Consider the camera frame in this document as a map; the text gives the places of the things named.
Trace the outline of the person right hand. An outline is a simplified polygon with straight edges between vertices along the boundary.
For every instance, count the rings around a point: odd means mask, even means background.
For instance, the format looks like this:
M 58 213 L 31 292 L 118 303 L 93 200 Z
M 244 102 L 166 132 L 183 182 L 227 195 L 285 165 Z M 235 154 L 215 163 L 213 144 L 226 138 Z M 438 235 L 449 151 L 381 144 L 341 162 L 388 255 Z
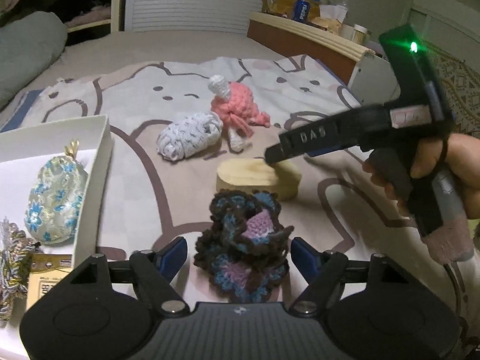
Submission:
M 443 142 L 439 139 L 423 139 L 419 142 L 416 158 L 411 168 L 413 178 L 430 174 L 440 159 Z M 448 152 L 444 159 L 452 173 L 460 180 L 458 188 L 468 219 L 479 219 L 479 139 L 464 134 L 453 133 L 448 139 Z M 370 180 L 385 190 L 385 195 L 397 201 L 398 211 L 408 217 L 406 202 L 396 195 L 394 186 L 386 181 L 370 160 L 363 164 L 363 170 L 371 174 Z

